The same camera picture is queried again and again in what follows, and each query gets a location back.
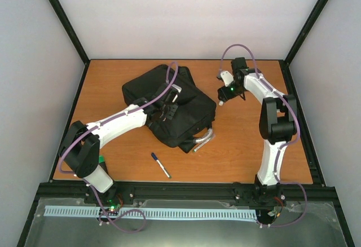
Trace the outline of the white pen green tip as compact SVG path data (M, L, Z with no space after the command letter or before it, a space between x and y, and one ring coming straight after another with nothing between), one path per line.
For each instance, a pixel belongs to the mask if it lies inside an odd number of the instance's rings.
M214 138L211 137L211 138L207 139L206 141L202 142L201 144L199 144L197 147L195 147L195 148L193 149L193 152L195 153L195 152L199 151L204 145L206 145L207 143L209 143L209 142L212 141L213 139L214 139Z

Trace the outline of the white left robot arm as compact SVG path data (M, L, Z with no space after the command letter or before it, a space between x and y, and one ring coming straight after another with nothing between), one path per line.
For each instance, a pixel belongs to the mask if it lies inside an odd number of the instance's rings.
M166 120L177 109L176 101L182 92L178 85L163 84L161 92L152 100L139 98L124 110L102 120L71 124L59 148L58 170L72 174L94 187L105 203L117 198L113 179L99 164L100 150L124 133L144 126L152 120Z

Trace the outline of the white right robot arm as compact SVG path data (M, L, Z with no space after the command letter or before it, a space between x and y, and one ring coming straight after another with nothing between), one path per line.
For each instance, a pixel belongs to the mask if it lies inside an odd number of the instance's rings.
M257 179L262 186L274 186L280 182L280 170L285 150L299 135L297 102L293 95L285 95L274 88L264 75L249 68L245 58L231 61L232 71L220 71L218 79L224 85L218 89L219 105L250 92L261 104L259 132L264 141L262 162Z

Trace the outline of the black student backpack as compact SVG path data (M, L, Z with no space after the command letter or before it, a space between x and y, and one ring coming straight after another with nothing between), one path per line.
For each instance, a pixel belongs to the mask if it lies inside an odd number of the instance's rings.
M167 69L168 66L162 64L125 83L122 86L125 103L141 106L158 97L168 85L166 79L174 75L173 69ZM212 128L216 106L196 87L189 68L179 67L172 87L145 107L148 112L146 126L166 146L189 153L196 145L196 135Z

